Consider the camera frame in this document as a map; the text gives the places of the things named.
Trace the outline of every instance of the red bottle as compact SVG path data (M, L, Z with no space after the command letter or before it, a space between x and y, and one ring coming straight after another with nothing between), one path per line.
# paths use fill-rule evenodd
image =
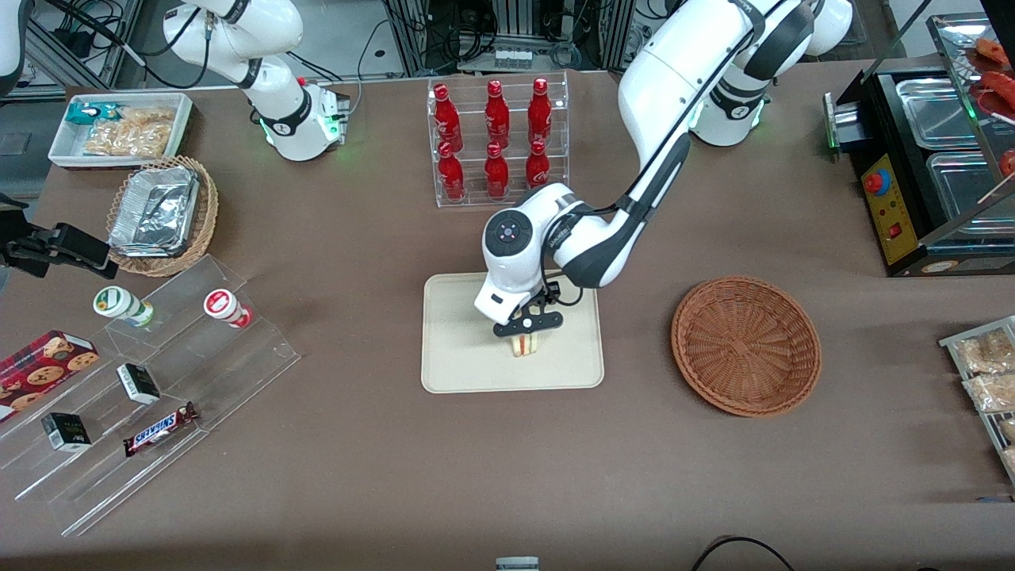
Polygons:
M437 122L437 134L442 141L451 143L452 152L462 150L462 123L458 119L458 109L448 97L448 85L437 83L433 86L433 97L437 99L433 110L433 119Z
M503 87L493 79L486 84L486 132L501 149L511 144L511 112L504 102Z
M546 157L546 142L543 139L532 141L532 153L525 161L525 182L531 190L533 187L546 184L550 177L550 159Z
M500 156L500 145L491 142L486 145L486 194L491 200L501 201L507 197L507 161Z
M451 143L441 141L437 145L437 171L441 173L441 185L445 188L445 196L452 202L461 202L465 198L465 174L462 173L462 163L452 152Z
M536 139L550 140L550 112L553 105L546 94L548 89L549 83L545 77L537 77L532 82L532 100L529 102L530 143Z

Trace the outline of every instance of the red button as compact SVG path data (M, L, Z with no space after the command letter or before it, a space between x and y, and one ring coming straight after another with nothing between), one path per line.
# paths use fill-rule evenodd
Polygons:
M871 194L874 194L877 191L881 190L881 185L883 184L884 184L884 179L881 177L881 174L879 174L878 172L874 172L873 174L869 174L866 179L864 179L864 190L870 192Z

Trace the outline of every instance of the clear acrylic display stand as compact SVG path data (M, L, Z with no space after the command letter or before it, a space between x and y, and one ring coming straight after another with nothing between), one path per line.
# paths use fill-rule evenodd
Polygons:
M433 188L437 206L503 205L515 202L525 194L525 161L529 157L529 101L532 100L532 82L537 77L545 77L549 83L547 92L553 111L550 113L550 138L547 141L546 157L550 160L549 182L567 184L570 174L568 154L570 141L567 130L567 76L564 73L519 73L496 76L503 87L504 101L511 110L511 144L504 149L507 161L507 196L500 201L491 200L486 194L486 144L490 138L486 133L486 84L476 85L471 76L448 76L430 79L426 97L426 120L430 129L430 160L433 163ZM464 146L457 154L465 174L465 199L451 202L441 185L437 171L437 134L433 110L433 85L445 83L451 92L451 100L458 108L462 123Z
M0 426L0 463L16 499L47 502L62 533L79 536L298 361L251 304L245 283L206 255L145 298L155 308L148 327L116 320L92 336L101 357L93 368L47 396L43 407ZM204 314L204 296L219 288L254 310L253 324L234 330ZM157 403L127 399L116 373L127 362L147 367L161 392ZM195 422L126 457L124 439L188 402L200 415ZM40 422L50 412L80 416L91 447L79 453L53 450Z

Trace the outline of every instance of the brown tablecloth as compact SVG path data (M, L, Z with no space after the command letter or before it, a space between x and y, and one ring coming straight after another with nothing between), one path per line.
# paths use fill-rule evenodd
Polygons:
M532 554L547 571L671 570L744 533L798 569L1011 569L1012 506L973 503L1010 488L936 341L1013 313L1015 279L884 277L849 163L822 151L821 94L857 68L800 65L743 144L695 143L600 293L605 380L534 394L420 386L423 283L483 269L490 213L434 206L424 81L369 84L349 144L307 163L265 143L241 92L193 92L187 151L221 194L211 252L304 358L83 538L0 488L0 568L478 570ZM616 85L569 79L573 187L608 204L636 170ZM37 221L103 235L123 175L53 168ZM674 365L681 296L733 273L785 289L821 336L821 380L789 415L726 415ZM103 284L15 274L0 354L101 328ZM707 568L777 568L723 550Z

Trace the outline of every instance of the empty wicker basket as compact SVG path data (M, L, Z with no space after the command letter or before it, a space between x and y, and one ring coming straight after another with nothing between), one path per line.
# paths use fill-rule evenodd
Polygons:
M751 277L697 285L677 307L670 340L691 388L743 417L794 409L821 373L821 346L807 314L785 292Z
M189 245L187 249L175 258L128 258L110 251L110 258L120 265L120 269L131 273L141 273L149 277L165 277L189 268L197 263L201 256L208 249L211 242L211 234L215 231L215 216L218 214L218 191L215 189L215 181L211 180L208 170L200 162L187 156L173 156L162 158L150 164L142 166L143 169L168 168L172 166L187 166L201 176L201 186L198 189L197 204L194 206L194 220L191 222ZM106 218L106 230L113 229L113 222L117 219L117 212L120 211L120 201L123 200L124 190L127 188L127 181L120 185L120 192L113 199L113 207Z

